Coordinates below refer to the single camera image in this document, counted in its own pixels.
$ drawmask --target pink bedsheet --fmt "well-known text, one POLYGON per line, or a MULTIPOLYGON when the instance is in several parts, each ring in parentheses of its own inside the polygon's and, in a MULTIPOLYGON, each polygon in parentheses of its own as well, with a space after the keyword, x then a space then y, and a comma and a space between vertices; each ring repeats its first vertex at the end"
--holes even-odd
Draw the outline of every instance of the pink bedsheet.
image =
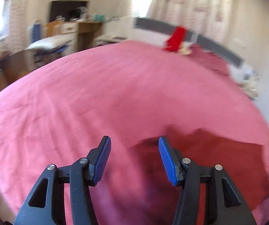
POLYGON ((99 223, 170 224, 170 201, 153 204, 156 220, 142 211, 152 187, 130 149, 171 128, 183 135, 203 128, 268 149, 269 127, 253 102, 192 59, 134 41, 69 55, 0 92, 0 192, 17 212, 48 164, 71 165, 108 135, 105 175, 91 189, 99 223))

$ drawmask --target red cloth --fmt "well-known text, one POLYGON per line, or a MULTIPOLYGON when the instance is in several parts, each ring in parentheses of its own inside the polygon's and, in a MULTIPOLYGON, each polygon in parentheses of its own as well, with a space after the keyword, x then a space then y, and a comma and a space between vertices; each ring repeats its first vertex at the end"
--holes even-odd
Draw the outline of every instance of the red cloth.
MULTIPOLYGON (((229 77, 134 41, 63 57, 0 92, 0 192, 17 213, 48 164, 71 165, 108 135, 112 151, 104 177, 90 189, 99 224, 170 225, 178 192, 165 175, 157 139, 151 147, 144 140, 167 135, 181 149, 175 141, 180 134, 169 134, 171 128, 183 136, 202 128, 242 142, 213 149, 206 147, 215 146, 212 142, 194 142, 190 152, 196 162, 209 165, 197 156, 213 151, 217 159, 212 162, 225 161, 238 185, 246 174, 237 171, 245 168, 240 156, 257 160, 264 170, 250 146, 269 148, 269 127, 229 77), (225 156, 227 150, 231 155, 225 156)), ((247 199, 259 202, 261 192, 254 186, 249 191, 247 199)), ((69 191, 65 200, 71 225, 69 191)))
POLYGON ((186 29, 184 27, 176 27, 172 36, 166 41, 166 47, 164 49, 170 52, 177 52, 185 35, 186 29))
MULTIPOLYGON (((181 131, 170 127, 166 131, 166 136, 174 148, 179 149, 184 157, 194 160, 198 165, 212 167, 221 164, 251 210, 269 197, 268 176, 261 161, 262 146, 217 137, 202 129, 185 136, 181 131)), ((149 202, 141 211, 146 216, 152 215, 152 220, 158 221, 159 224, 171 224, 179 198, 179 188, 173 187, 167 181, 158 152, 158 138, 142 141, 130 149, 130 154, 143 170, 142 181, 147 188, 145 196, 149 202)), ((203 224, 204 188, 202 185, 197 225, 203 224)))

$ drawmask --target wooden drawer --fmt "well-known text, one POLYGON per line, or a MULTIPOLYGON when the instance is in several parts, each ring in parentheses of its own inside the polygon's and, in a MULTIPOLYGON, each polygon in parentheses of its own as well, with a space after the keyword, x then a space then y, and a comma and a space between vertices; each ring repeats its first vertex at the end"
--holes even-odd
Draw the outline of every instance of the wooden drawer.
POLYGON ((76 33, 78 31, 78 23, 64 23, 62 25, 62 33, 76 33))

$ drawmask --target pillow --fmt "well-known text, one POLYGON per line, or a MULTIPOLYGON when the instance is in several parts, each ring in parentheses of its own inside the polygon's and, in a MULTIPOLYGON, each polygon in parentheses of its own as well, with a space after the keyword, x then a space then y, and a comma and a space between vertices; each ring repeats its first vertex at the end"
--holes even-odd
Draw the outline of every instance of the pillow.
POLYGON ((29 49, 35 51, 52 52, 71 41, 71 37, 68 35, 55 35, 31 43, 26 50, 29 49))

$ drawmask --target white curtain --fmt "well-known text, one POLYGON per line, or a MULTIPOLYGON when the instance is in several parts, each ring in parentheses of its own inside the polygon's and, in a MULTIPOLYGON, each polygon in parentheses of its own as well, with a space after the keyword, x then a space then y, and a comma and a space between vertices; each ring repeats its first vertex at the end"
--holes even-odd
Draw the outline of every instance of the white curtain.
POLYGON ((7 36, 9 50, 16 53, 28 46, 26 9, 28 0, 5 0, 3 8, 3 32, 7 36))
POLYGON ((232 0, 151 0, 148 6, 149 18, 183 25, 223 43, 231 18, 232 0))

